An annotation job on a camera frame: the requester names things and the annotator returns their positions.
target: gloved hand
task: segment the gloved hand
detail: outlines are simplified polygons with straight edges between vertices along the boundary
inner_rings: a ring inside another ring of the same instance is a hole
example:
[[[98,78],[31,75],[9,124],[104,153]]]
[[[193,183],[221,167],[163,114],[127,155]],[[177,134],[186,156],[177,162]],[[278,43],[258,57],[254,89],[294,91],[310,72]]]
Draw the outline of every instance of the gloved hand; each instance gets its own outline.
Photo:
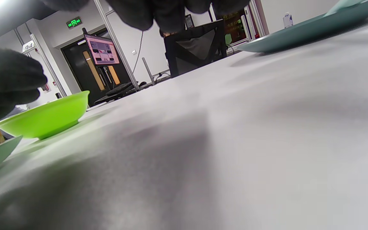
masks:
[[[47,83],[38,61],[12,50],[0,50],[0,119],[16,105],[35,101]]]
[[[89,0],[42,0],[55,10],[76,11]],[[163,32],[178,32],[184,28],[184,7],[193,13],[204,13],[210,4],[218,14],[242,9],[249,0],[106,0],[124,23],[148,30],[156,20]]]

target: display screen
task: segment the display screen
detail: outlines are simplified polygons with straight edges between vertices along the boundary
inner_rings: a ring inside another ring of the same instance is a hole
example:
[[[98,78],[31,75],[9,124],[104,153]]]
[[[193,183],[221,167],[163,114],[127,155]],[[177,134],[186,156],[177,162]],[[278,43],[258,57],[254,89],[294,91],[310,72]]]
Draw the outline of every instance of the display screen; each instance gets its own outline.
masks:
[[[111,39],[86,34],[85,39],[95,64],[113,65],[120,63]]]

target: black chair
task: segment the black chair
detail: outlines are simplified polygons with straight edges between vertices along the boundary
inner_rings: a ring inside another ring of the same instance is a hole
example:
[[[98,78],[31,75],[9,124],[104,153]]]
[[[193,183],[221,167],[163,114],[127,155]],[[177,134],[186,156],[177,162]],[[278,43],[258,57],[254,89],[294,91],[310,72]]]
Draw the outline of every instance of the black chair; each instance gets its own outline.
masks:
[[[171,77],[225,58],[223,19],[166,37],[165,51]]]

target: white table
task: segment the white table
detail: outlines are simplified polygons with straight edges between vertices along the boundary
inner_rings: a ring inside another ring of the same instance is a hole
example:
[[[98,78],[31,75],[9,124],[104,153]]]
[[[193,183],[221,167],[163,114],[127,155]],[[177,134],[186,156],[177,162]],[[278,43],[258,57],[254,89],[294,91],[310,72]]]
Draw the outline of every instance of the white table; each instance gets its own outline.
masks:
[[[368,26],[89,111],[0,170],[0,226],[368,229]]]

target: green bowl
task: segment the green bowl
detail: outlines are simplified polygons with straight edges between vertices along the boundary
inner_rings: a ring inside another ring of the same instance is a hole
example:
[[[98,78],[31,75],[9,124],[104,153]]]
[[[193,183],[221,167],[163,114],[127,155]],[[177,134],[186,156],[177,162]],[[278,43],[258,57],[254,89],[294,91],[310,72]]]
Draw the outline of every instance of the green bowl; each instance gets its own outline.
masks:
[[[78,123],[88,108],[89,93],[76,93],[4,119],[0,129],[24,138],[51,137]]]

